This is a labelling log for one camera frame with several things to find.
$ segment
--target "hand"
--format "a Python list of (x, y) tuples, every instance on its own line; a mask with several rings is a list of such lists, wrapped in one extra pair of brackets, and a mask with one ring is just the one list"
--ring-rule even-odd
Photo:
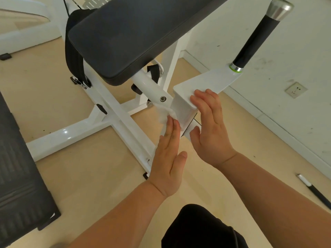
[(179, 139), (179, 122), (168, 116), (167, 129), (164, 136), (160, 136), (151, 174), (147, 179), (165, 197), (175, 194), (182, 183), (187, 153), (182, 151), (178, 154)]
[(215, 92), (207, 89), (196, 90), (191, 102), (201, 112), (202, 126), (201, 133), (198, 126), (191, 131), (192, 145), (202, 160), (217, 168), (237, 154), (223, 122), (221, 101)]

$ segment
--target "black handle grip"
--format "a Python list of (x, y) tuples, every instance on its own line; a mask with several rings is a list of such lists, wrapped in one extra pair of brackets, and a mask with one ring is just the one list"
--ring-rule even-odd
[(279, 21), (265, 15), (236, 59), (234, 59), (233, 64), (239, 68), (244, 68), (278, 24)]
[(322, 201), (323, 204), (326, 205), (331, 210), (331, 202), (322, 194), (319, 192), (319, 190), (316, 189), (315, 186), (308, 186), (309, 190), (311, 190), (312, 193), (314, 193), (315, 196), (318, 197), (319, 200)]

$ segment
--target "black and silver rod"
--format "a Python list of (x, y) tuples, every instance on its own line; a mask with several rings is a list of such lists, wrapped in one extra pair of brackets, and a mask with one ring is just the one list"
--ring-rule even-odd
[(256, 27), (232, 64), (230, 64), (230, 68), (233, 71), (241, 72), (279, 22), (283, 20), (293, 8), (294, 5), (286, 0), (272, 0), (266, 15)]
[(331, 202), (322, 193), (320, 193), (320, 191), (317, 190), (315, 186), (313, 186), (303, 175), (296, 173), (296, 176), (308, 187), (312, 193), (314, 193), (315, 196), (318, 197), (319, 200), (322, 201), (323, 204), (325, 204), (326, 207), (331, 210)]

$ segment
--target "wall socket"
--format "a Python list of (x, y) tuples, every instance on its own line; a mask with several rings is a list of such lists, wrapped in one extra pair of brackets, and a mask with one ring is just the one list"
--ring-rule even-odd
[(297, 98), (302, 93), (306, 92), (308, 89), (302, 86), (300, 83), (295, 82), (290, 87), (288, 87), (285, 92), (293, 98)]

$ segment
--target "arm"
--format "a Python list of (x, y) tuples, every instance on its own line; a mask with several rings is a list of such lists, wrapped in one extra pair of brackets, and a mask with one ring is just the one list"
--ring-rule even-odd
[(187, 153), (178, 154), (179, 138), (178, 121), (168, 117), (167, 129), (165, 135), (160, 136), (148, 180), (83, 232), (70, 248), (139, 246), (159, 206), (181, 184)]
[(191, 101), (202, 122), (191, 132), (194, 149), (226, 176), (271, 245), (328, 247), (331, 214), (233, 149), (216, 93), (196, 90)]

